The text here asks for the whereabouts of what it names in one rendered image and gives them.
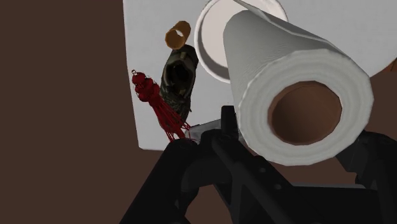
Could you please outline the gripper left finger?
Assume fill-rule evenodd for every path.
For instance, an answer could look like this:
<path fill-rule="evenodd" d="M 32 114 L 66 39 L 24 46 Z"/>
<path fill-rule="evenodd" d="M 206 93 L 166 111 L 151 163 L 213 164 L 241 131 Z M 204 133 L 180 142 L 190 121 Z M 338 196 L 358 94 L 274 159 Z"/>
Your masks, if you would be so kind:
<path fill-rule="evenodd" d="M 186 210 L 203 186 L 213 185 L 233 224 L 293 224 L 283 189 L 291 185 L 266 160 L 239 142 L 233 106 L 221 109 L 221 127 L 199 143 L 169 143 L 120 224 L 191 224 Z"/>

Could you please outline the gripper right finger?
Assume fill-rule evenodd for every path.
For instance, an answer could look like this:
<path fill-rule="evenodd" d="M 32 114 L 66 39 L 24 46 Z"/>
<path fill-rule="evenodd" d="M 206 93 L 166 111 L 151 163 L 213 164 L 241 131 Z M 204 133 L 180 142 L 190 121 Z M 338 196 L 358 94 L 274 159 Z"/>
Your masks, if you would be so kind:
<path fill-rule="evenodd" d="M 397 141 L 364 130 L 336 158 L 357 184 L 377 191 L 382 224 L 397 224 Z"/>

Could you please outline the dark camouflage shoe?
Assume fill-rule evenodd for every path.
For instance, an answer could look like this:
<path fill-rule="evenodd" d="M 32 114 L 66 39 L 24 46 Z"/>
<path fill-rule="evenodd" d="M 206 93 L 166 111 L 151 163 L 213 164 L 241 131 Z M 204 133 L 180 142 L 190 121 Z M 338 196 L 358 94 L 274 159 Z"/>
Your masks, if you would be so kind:
<path fill-rule="evenodd" d="M 184 122 L 191 112 L 191 96 L 198 63 L 195 48 L 184 45 L 178 50 L 171 51 L 161 77 L 162 99 Z"/>

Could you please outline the red tassel ornament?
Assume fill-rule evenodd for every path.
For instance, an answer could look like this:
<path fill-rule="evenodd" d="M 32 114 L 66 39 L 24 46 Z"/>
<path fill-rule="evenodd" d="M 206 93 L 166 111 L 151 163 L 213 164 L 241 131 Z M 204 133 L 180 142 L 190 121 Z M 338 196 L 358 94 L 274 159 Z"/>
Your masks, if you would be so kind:
<path fill-rule="evenodd" d="M 177 136 L 179 139 L 192 138 L 190 128 L 191 126 L 183 121 L 182 117 L 176 113 L 160 95 L 160 86 L 149 76 L 144 73 L 131 70 L 132 84 L 138 99 L 142 102 L 147 102 L 153 109 L 159 126 L 164 130 L 170 142 L 173 142 Z"/>

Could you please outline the tan cardboard tube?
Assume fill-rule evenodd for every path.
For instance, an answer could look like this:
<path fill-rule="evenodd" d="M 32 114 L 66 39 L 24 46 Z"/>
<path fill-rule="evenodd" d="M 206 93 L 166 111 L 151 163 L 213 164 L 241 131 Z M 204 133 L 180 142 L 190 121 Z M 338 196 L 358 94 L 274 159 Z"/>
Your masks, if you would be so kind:
<path fill-rule="evenodd" d="M 182 48 L 190 36 L 190 32 L 191 27 L 187 21 L 178 21 L 165 34 L 166 45 L 173 50 Z"/>

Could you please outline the white table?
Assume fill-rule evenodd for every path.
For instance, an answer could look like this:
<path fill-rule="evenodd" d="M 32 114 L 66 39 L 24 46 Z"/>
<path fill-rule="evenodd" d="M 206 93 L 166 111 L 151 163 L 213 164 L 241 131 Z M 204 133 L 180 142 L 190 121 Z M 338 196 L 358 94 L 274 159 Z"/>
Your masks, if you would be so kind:
<path fill-rule="evenodd" d="M 127 67 L 160 83 L 171 49 L 165 33 L 180 20 L 194 28 L 209 0 L 123 0 Z M 397 58 L 397 0 L 277 0 L 288 22 L 327 39 L 350 56 L 369 76 Z M 169 140 L 147 104 L 130 84 L 138 145 L 164 150 Z M 196 125 L 220 118 L 223 105 L 233 104 L 230 84 L 198 65 L 188 123 Z"/>

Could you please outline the white paper towel roll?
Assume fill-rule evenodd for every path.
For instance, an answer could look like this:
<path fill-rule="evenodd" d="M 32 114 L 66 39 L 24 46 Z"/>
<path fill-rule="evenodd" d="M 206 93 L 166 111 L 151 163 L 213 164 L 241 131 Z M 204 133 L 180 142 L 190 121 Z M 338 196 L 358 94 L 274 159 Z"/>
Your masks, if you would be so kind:
<path fill-rule="evenodd" d="M 373 105 L 369 76 L 329 41 L 244 3 L 226 23 L 223 42 L 239 130 L 267 160 L 315 164 L 346 149 L 366 127 Z M 282 141 L 267 121 L 276 95 L 300 81 L 326 85 L 342 106 L 335 129 L 305 146 Z"/>

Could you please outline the white bowl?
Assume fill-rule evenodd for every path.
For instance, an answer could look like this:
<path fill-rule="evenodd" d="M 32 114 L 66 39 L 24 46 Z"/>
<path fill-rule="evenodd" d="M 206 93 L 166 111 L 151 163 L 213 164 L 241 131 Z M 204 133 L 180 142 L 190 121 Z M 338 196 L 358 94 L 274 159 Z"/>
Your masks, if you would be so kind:
<path fill-rule="evenodd" d="M 223 83 L 237 81 L 238 66 L 266 63 L 290 34 L 272 23 L 285 21 L 277 0 L 210 0 L 200 13 L 194 45 L 201 65 Z"/>

